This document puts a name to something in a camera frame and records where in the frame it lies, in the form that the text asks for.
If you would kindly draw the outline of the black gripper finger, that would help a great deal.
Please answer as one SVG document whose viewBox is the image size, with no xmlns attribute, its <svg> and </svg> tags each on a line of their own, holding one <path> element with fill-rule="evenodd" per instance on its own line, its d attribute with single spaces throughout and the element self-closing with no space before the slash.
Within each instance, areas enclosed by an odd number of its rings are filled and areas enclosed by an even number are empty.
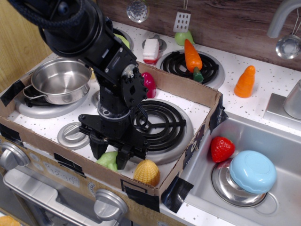
<svg viewBox="0 0 301 226">
<path fill-rule="evenodd" d="M 118 170 L 123 170 L 131 158 L 131 147 L 122 147 L 118 150 L 116 164 Z"/>
<path fill-rule="evenodd" d="M 109 143 L 97 134 L 90 134 L 89 139 L 93 156 L 98 160 L 106 152 Z"/>
</svg>

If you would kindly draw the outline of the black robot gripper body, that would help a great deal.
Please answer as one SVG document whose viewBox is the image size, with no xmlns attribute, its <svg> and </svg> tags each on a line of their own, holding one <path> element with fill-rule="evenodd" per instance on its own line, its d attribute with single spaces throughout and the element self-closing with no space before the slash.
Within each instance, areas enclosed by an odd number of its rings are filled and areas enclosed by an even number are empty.
<svg viewBox="0 0 301 226">
<path fill-rule="evenodd" d="M 81 114 L 79 121 L 80 132 L 90 135 L 97 134 L 105 138 L 109 145 L 118 149 L 122 147 L 131 147 L 131 157 L 145 159 L 149 141 L 133 126 L 129 113 L 121 119 L 113 119 L 101 115 Z"/>
</svg>

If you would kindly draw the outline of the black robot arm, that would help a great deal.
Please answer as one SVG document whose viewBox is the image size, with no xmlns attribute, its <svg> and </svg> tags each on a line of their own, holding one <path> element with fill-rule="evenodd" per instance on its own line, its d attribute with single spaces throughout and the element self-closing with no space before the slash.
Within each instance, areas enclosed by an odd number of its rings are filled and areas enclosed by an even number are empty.
<svg viewBox="0 0 301 226">
<path fill-rule="evenodd" d="M 61 57 L 78 59 L 94 70 L 100 86 L 98 115 L 82 114 L 95 158 L 109 145 L 118 149 L 118 169 L 137 156 L 146 157 L 149 142 L 133 123 L 148 89 L 136 56 L 117 38 L 109 21 L 91 0 L 12 0 L 12 7 L 36 25 L 49 48 Z"/>
</svg>

